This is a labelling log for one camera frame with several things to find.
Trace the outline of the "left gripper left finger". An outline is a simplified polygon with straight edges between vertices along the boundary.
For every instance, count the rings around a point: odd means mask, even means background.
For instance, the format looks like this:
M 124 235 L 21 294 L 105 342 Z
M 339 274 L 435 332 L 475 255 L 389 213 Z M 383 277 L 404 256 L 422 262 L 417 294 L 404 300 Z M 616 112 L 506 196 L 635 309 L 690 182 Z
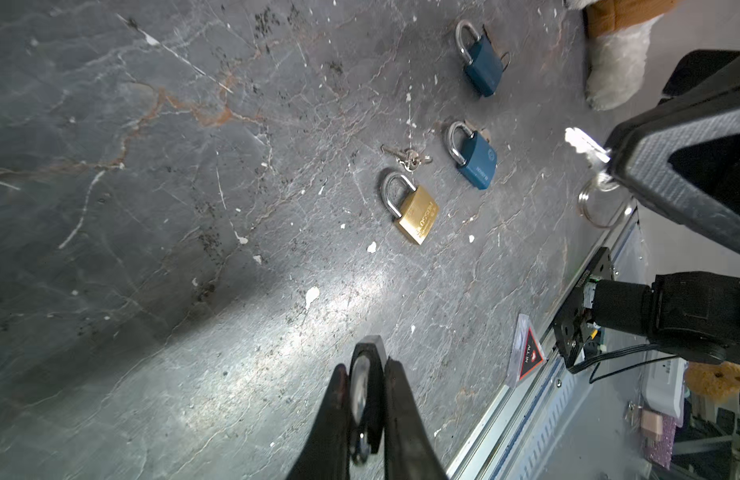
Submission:
M 346 366 L 338 364 L 328 383 L 311 433 L 287 479 L 349 479 L 351 410 Z

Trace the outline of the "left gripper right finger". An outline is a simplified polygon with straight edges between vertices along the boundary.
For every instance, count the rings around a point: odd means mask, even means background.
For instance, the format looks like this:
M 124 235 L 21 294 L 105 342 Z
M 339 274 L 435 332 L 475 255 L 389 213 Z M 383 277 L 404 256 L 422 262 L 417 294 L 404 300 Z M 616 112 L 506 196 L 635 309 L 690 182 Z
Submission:
M 422 422 L 403 364 L 385 366 L 385 478 L 447 479 Z

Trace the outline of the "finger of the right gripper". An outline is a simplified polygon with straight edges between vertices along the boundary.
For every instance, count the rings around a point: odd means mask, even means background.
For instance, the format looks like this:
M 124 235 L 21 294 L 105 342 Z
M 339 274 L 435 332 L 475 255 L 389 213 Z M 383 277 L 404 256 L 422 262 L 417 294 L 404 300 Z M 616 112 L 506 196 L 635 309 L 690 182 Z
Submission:
M 740 254 L 740 51 L 685 55 L 659 104 L 605 148 L 608 174 L 642 204 Z

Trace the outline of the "silver key with ring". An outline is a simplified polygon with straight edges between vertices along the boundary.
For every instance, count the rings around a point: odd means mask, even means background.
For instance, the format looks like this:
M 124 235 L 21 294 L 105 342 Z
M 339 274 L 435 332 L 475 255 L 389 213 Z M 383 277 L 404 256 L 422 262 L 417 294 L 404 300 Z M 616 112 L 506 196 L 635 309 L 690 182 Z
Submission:
M 602 230 L 613 230 L 626 216 L 633 212 L 632 207 L 627 207 L 614 220 L 606 223 L 595 220 L 589 208 L 590 199 L 596 192 L 611 193 L 621 188 L 621 185 L 608 172 L 611 162 L 611 151 L 605 149 L 579 127 L 567 127 L 565 129 L 565 141 L 575 149 L 577 154 L 586 158 L 589 168 L 592 171 L 592 177 L 578 193 L 577 207 L 579 213 L 592 226 Z

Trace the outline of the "blue padlock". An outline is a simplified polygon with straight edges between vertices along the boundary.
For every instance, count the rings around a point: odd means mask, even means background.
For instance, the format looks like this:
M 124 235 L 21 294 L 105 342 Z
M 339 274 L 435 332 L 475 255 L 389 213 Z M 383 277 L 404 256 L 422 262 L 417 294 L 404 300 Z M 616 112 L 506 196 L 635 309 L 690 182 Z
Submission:
M 454 35 L 464 72 L 481 96 L 493 96 L 510 65 L 510 53 L 499 55 L 486 27 L 479 32 L 469 20 L 460 20 Z
M 464 121 L 455 121 L 448 127 L 445 144 L 457 170 L 479 190 L 488 189 L 498 163 L 489 141 Z

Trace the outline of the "brass yellow padlock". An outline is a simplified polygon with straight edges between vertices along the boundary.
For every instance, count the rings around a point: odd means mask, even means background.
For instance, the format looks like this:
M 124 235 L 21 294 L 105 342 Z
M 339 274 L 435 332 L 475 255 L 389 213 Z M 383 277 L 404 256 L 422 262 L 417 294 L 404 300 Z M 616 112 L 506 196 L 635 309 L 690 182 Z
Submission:
M 394 181 L 400 181 L 407 195 L 400 206 L 390 196 Z M 380 195 L 387 210 L 394 217 L 394 224 L 413 243 L 422 245 L 431 232 L 439 213 L 439 206 L 431 194 L 422 186 L 417 186 L 405 174 L 394 171 L 385 176 L 381 183 Z

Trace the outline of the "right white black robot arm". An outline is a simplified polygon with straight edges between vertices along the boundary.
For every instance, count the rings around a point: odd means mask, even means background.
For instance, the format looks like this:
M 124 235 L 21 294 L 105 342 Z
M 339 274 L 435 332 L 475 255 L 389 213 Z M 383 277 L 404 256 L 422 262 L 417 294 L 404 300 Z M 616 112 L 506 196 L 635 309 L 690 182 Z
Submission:
M 606 173 L 643 205 L 740 254 L 740 51 L 696 50 L 677 65 L 653 109 L 605 143 Z M 740 278 L 658 276 L 651 285 L 601 281 L 594 322 L 707 364 L 740 364 Z

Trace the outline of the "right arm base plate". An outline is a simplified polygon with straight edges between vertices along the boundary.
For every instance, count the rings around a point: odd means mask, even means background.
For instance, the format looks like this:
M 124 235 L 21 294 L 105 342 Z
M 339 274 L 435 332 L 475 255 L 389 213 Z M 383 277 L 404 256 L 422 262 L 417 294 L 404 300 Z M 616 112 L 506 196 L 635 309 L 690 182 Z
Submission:
M 585 344 L 582 328 L 587 322 L 585 311 L 590 308 L 585 306 L 587 285 L 602 279 L 613 279 L 611 250 L 607 247 L 600 247 L 583 268 L 552 321 L 557 351 L 568 369 L 575 365 Z

